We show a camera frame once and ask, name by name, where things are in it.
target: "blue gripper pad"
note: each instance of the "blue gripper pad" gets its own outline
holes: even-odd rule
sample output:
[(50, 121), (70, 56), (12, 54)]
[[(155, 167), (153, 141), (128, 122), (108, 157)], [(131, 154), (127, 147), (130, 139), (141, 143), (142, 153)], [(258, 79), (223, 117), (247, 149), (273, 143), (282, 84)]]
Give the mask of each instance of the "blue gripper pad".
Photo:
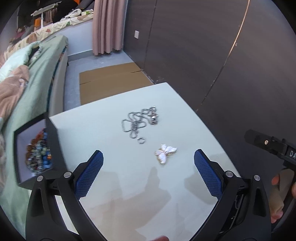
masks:
[(209, 161), (210, 160), (206, 157), (202, 150), (199, 149), (194, 153), (194, 164), (196, 168), (202, 176), (202, 179), (204, 180), (211, 195), (217, 197), (219, 201), (223, 193), (222, 182), (210, 166)]
[(75, 197), (85, 197), (104, 163), (103, 153), (98, 151), (87, 163), (84, 171), (75, 182)]

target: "tabletop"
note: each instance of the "tabletop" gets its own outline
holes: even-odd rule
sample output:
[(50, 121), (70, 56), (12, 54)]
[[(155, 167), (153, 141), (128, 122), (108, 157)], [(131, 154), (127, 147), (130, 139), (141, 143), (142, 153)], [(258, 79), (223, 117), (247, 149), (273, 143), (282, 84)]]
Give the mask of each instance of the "tabletop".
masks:
[[(129, 112), (156, 106), (157, 125), (139, 129), (136, 139), (123, 132)], [(51, 117), (58, 129), (68, 170), (95, 150), (104, 165), (80, 202), (108, 241), (146, 241), (166, 235), (188, 241), (217, 202), (194, 165), (202, 149), (211, 161), (239, 176), (215, 137), (187, 103), (161, 83), (111, 96)], [(165, 143), (178, 148), (160, 164), (155, 151)], [(57, 202), (69, 230), (75, 228), (60, 197)]]

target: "cardboard sheet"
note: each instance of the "cardboard sheet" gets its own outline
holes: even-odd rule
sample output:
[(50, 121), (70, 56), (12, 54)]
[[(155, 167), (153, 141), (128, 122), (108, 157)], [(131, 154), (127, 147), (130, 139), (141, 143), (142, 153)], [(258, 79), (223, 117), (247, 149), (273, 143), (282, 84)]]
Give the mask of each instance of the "cardboard sheet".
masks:
[(79, 74), (81, 105), (153, 85), (135, 63), (88, 70)]

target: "box of beads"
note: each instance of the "box of beads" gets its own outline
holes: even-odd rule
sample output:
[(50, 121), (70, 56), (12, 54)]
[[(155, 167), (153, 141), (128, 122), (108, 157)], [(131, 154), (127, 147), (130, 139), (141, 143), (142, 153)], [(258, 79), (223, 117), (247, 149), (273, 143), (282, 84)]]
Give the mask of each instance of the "box of beads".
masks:
[(14, 165), (18, 185), (32, 189), (37, 176), (60, 177), (67, 171), (58, 131), (47, 113), (14, 132)]

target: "orange object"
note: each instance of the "orange object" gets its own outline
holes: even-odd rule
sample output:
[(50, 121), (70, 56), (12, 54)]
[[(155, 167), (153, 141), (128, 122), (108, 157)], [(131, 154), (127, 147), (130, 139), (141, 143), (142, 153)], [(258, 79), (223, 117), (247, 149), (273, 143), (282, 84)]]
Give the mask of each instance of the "orange object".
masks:
[(34, 27), (39, 27), (41, 26), (41, 18), (36, 18), (34, 22)]

